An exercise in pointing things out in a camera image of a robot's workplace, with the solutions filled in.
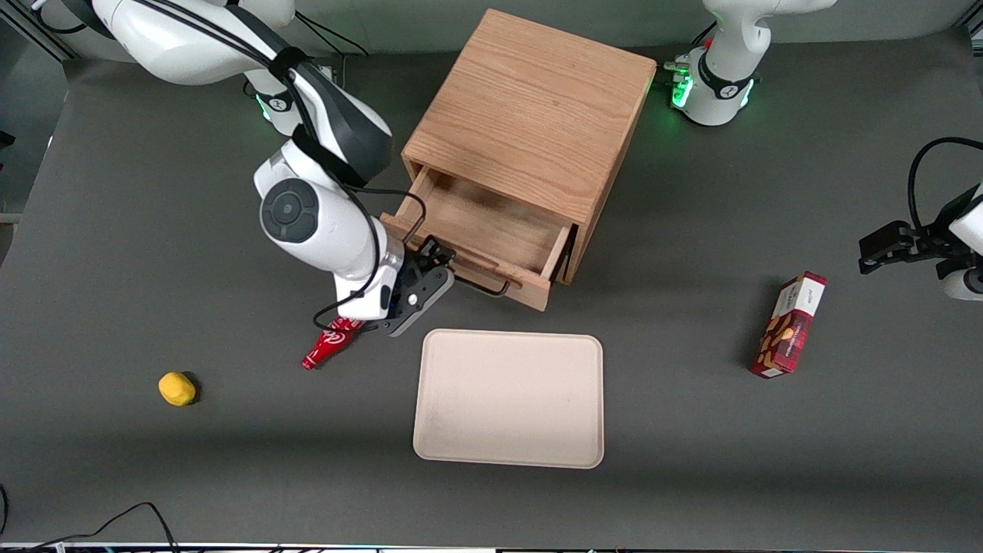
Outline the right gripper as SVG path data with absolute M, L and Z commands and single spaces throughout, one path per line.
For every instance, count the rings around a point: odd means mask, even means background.
M 415 252 L 415 262 L 418 266 L 450 267 L 456 255 L 452 247 L 440 243 L 435 236 L 428 236 Z M 404 256 L 404 247 L 387 249 L 369 287 L 360 297 L 339 305 L 338 316 L 359 321 L 383 320 L 389 317 L 390 299 L 396 290 Z

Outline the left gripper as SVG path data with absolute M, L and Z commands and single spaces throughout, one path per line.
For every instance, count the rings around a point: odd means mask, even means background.
M 892 263 L 934 259 L 952 260 L 961 256 L 961 242 L 973 253 L 983 252 L 982 184 L 975 189 L 968 207 L 954 221 L 937 218 L 933 223 L 914 227 L 905 221 L 892 221 L 858 241 L 858 270 L 870 274 Z

